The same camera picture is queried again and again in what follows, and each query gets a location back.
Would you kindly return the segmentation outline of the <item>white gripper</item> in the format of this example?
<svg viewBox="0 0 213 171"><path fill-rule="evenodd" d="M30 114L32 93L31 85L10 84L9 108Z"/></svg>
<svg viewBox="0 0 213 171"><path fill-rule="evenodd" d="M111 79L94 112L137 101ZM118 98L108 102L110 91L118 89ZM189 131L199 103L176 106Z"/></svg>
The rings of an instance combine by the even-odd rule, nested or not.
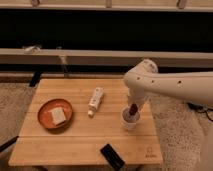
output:
<svg viewBox="0 0 213 171"><path fill-rule="evenodd" d="M127 94L127 103L129 106L136 104L142 107L147 101L148 93L145 90L129 89Z"/></svg>

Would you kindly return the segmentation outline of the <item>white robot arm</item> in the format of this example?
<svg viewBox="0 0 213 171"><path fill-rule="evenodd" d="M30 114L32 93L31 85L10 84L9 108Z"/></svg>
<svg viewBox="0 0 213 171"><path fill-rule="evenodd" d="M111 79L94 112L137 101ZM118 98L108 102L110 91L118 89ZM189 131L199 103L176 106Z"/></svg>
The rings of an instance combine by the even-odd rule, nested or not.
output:
<svg viewBox="0 0 213 171"><path fill-rule="evenodd" d="M142 60L125 73L128 100L142 106L149 92L213 109L213 71L159 73L155 62ZM213 171L213 125L201 147L194 171Z"/></svg>

